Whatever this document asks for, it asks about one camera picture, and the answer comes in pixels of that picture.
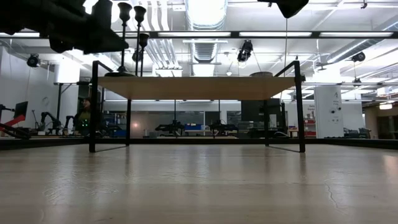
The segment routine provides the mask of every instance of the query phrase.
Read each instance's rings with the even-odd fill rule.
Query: wooden floor
[[[307,149],[0,151],[0,223],[397,223],[398,151]]]

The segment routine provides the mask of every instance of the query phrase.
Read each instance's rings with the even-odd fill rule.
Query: wooden tabletop
[[[99,77],[98,85],[130,100],[268,100],[295,83],[290,77]]]

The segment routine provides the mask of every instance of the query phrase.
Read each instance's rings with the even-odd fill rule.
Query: shelf
[[[99,77],[98,85],[130,100],[268,100],[292,77]]]

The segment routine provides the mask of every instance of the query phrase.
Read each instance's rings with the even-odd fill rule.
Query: ceiling duct
[[[374,30],[394,31],[394,32],[398,31],[398,16],[394,16],[392,19],[389,19],[387,22],[381,24]],[[352,57],[353,55],[362,52],[363,50],[369,47],[372,47],[373,45],[382,42],[383,40],[384,39],[355,40],[350,44],[344,46],[343,48],[337,50],[336,52],[330,54],[326,58],[327,63],[322,65],[337,63],[342,60],[345,60],[349,57]]]
[[[223,30],[227,5],[228,0],[185,0],[189,30]],[[195,75],[213,75],[214,65],[209,65],[209,63],[214,61],[218,46],[219,44],[191,44],[193,62],[208,64],[194,65],[193,72]]]

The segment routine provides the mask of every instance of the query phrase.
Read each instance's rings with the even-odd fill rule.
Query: ceiling
[[[366,9],[361,9],[362,4],[363,0],[310,0],[310,3],[296,16],[285,19],[275,4],[272,7],[268,7],[267,3],[257,2],[256,0],[229,0],[224,29],[285,31],[287,28],[287,30],[306,31],[379,31],[379,26],[388,20],[392,19],[398,22],[398,0],[368,1]],[[149,1],[147,7],[148,21],[152,20],[151,5],[151,1]],[[170,30],[187,30],[184,0],[169,0],[167,5]],[[154,30],[152,24],[149,24],[146,30]],[[121,30],[121,21],[114,22],[112,28],[115,31]],[[352,41],[354,40],[253,39],[254,54],[252,54],[246,65],[239,67],[236,61],[236,52],[242,46],[244,39],[228,39],[228,43],[220,44],[217,58],[213,61],[221,63],[221,65],[215,66],[214,75],[225,76],[228,71],[232,72],[232,76],[247,76],[260,71],[277,73],[285,65],[297,58],[303,65],[302,73],[306,75],[307,80],[311,80],[314,70],[317,69],[313,65],[319,62],[319,55],[331,54]],[[132,51],[136,42],[132,39],[127,40],[127,42]],[[192,66],[189,64],[192,62],[190,45],[184,44],[182,39],[174,39],[173,46],[179,65],[183,69],[182,74],[185,76],[192,75]],[[48,40],[44,39],[19,39],[13,42],[12,47],[20,54],[39,53],[41,58],[49,61],[56,62],[66,55],[78,58],[76,54],[54,54],[49,48]],[[353,62],[340,62],[338,65],[343,81],[352,82],[355,75],[370,74],[388,66],[392,70],[379,73],[373,78],[367,79],[366,82],[382,82],[387,80],[387,78],[398,77],[398,71],[395,69],[398,56],[397,50],[398,43],[396,40],[384,40],[364,50],[366,60],[357,62],[355,69]],[[113,54],[112,56],[116,66],[118,65],[119,57],[120,54]],[[130,52],[127,52],[126,58],[127,68],[134,70]],[[86,58],[85,60],[88,60],[88,62],[85,62],[85,67],[90,69],[90,60],[93,60],[93,58]],[[152,62],[149,57],[144,57],[144,70],[148,71],[149,75],[152,71]],[[364,88],[363,90],[367,89],[369,91],[372,90],[372,88]]]

